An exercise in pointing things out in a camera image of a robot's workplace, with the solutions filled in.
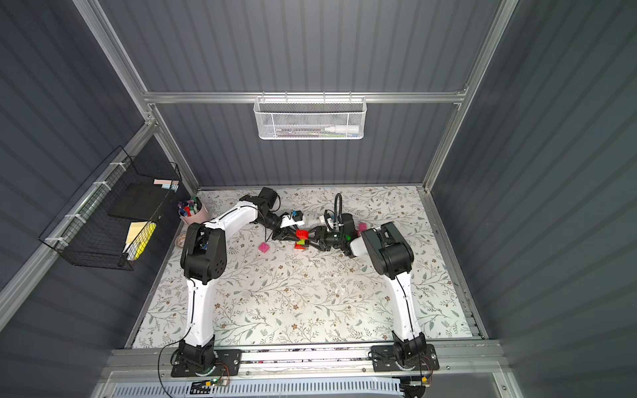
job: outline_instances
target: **red block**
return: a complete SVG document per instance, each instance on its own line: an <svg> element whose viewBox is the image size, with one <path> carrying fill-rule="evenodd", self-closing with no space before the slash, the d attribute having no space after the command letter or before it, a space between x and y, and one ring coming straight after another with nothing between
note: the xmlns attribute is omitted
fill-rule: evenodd
<svg viewBox="0 0 637 398"><path fill-rule="evenodd" d="M300 241L302 241L304 239L309 239L310 238L310 233L308 231L304 231L302 229L298 229L296 231L296 237L299 238Z"/></svg>

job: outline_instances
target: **floral tablecloth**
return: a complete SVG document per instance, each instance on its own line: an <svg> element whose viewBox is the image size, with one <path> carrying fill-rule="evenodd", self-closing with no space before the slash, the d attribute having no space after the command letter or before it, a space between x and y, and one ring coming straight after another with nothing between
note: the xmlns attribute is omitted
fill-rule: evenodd
<svg viewBox="0 0 637 398"><path fill-rule="evenodd" d="M465 338L471 332L445 268L415 187L278 189L277 213L302 210L306 227L319 224L324 208L343 194L343 212L368 227L393 221L415 255L412 286L418 321L427 338ZM259 190L202 191L213 215ZM229 238L228 265L219 278L214 319L216 345L323 343L391 339L392 312L385 283L369 257L293 249L293 242L269 241L261 253L264 227L250 224ZM161 282L133 343L158 347L185 332L188 295L181 249L174 247Z"/></svg>

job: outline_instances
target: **black mounting plate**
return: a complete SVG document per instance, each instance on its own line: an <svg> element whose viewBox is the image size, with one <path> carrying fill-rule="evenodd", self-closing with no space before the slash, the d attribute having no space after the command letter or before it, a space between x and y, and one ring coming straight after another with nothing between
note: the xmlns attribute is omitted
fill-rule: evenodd
<svg viewBox="0 0 637 398"><path fill-rule="evenodd" d="M394 349L392 346L371 346L370 357L375 359L373 361L374 372L402 371L402 369L396 363L396 359L394 358ZM429 366L430 370L437 371L438 369L440 369L438 356L436 355L436 349L433 345L427 344L425 348L425 355L423 355L422 358L424 360L423 362L426 363L427 366Z"/></svg>
<svg viewBox="0 0 637 398"><path fill-rule="evenodd" d="M215 350L217 354L217 362L221 362L228 367L228 371L230 372L230 376L236 376L239 374L239 365L241 364L241 350ZM221 374L226 375L225 368L221 365L215 366L214 370L209 376L212 378L213 376L221 376ZM170 372L170 377L200 377L189 371L185 364L177 364L173 366L173 370Z"/></svg>

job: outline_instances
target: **pink block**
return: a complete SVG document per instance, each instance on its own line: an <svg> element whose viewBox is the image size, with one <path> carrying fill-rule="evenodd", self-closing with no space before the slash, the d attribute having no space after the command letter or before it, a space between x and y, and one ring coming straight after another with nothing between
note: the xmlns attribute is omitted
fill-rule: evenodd
<svg viewBox="0 0 637 398"><path fill-rule="evenodd" d="M268 250L270 250L270 245L267 243L261 243L259 245L259 250L263 253L267 252Z"/></svg>

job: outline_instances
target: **white mesh basket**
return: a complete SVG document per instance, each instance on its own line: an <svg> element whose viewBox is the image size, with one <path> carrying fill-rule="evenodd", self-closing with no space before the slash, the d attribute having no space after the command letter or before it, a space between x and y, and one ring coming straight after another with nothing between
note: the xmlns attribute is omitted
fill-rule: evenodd
<svg viewBox="0 0 637 398"><path fill-rule="evenodd" d="M254 116L262 139L361 139L365 99L342 103L273 102L257 98Z"/></svg>

